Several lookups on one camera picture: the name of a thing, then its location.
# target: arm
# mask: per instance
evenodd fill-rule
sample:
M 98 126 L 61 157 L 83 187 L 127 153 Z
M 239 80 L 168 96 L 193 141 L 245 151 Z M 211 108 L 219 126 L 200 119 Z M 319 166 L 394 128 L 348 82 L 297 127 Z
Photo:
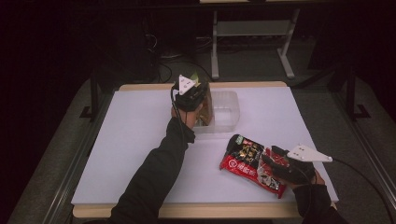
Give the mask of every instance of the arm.
M 157 223 L 163 201 L 177 180 L 187 143 L 193 143 L 195 138 L 191 128 L 196 113 L 190 112 L 186 116 L 180 111 L 180 114 L 184 122 L 184 145 L 181 144 L 182 135 L 178 119 L 171 118 L 165 138 L 159 147 L 150 151 L 136 171 L 119 202 L 111 210 L 108 223 Z
M 300 216 L 304 218 L 303 224 L 347 224 L 332 207 L 332 201 L 327 191 L 324 180 L 318 171 L 313 179 L 312 185 L 293 185 L 294 196 L 296 198 Z

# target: table surface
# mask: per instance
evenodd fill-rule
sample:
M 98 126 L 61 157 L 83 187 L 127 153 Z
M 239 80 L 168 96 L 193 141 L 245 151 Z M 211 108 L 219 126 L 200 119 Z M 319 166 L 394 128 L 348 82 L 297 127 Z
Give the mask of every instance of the table surface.
M 279 200 L 275 194 L 251 181 L 219 169 L 229 138 L 235 133 L 265 146 L 277 145 L 290 149 L 303 143 L 315 148 L 290 88 L 283 82 L 210 85 L 212 91 L 237 92 L 240 120 L 233 133 L 219 134 L 218 138 L 209 140 L 196 140 L 190 145 L 179 178 L 160 209 L 160 217 L 298 217 L 290 189 Z M 168 98 L 171 86 L 125 85 L 116 92 L 72 200 L 75 217 L 110 216 L 111 208 L 142 160 L 163 138 L 170 118 Z M 142 96 L 148 94 L 154 95 L 150 95 L 149 100 L 142 100 L 145 98 Z M 145 115 L 132 116 L 138 114 L 139 110 L 145 111 Z M 323 164 L 315 162 L 314 165 L 325 179 L 332 201 L 338 201 Z

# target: table edge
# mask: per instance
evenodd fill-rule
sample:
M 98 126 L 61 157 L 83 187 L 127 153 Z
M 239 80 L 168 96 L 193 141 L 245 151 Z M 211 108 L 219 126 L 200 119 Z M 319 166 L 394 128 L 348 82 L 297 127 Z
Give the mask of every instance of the table edge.
M 170 90 L 173 83 L 159 84 L 126 84 L 119 91 L 150 91 Z M 260 82 L 210 82 L 210 88 L 257 88 L 257 87 L 288 87 L 282 81 L 260 81 Z
M 76 204 L 74 217 L 110 217 L 115 204 Z M 165 203 L 159 218 L 285 218 L 300 217 L 295 202 Z

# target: glove with tracker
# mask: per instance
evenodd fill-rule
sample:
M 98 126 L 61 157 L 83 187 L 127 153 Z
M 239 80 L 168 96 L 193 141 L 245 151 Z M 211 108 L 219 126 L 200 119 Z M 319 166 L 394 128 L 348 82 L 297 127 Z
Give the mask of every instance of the glove with tracker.
M 272 151 L 283 156 L 289 166 L 277 164 L 267 155 L 262 154 L 262 160 L 268 164 L 277 178 L 284 179 L 297 185 L 309 184 L 315 176 L 315 168 L 312 162 L 297 161 L 287 156 L 288 151 L 277 146 L 272 146 Z

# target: hand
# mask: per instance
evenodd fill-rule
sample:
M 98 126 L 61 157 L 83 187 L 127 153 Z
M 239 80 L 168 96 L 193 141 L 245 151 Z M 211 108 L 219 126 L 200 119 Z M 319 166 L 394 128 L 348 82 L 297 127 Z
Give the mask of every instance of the hand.
M 181 121 L 183 121 L 183 123 L 185 123 L 187 125 L 187 127 L 192 129 L 195 125 L 195 121 L 197 120 L 197 116 L 199 114 L 199 111 L 202 109 L 202 107 L 203 107 L 203 104 L 200 104 L 195 109 L 195 111 L 191 111 L 191 112 L 185 112 L 185 111 L 179 109 L 178 112 L 180 113 Z M 177 113 L 174 108 L 172 108 L 171 114 L 172 114 L 172 117 L 177 118 Z
M 289 182 L 289 181 L 287 181 L 285 179 L 279 178 L 279 180 L 282 183 L 284 183 L 287 186 L 289 186 L 291 189 L 296 189 L 296 188 L 302 186 L 302 185 L 293 184 L 293 183 L 291 183 L 291 182 Z M 314 176 L 314 178 L 312 178 L 311 184 L 325 185 L 324 179 L 320 176 L 320 173 L 317 170 L 315 170 L 315 176 Z

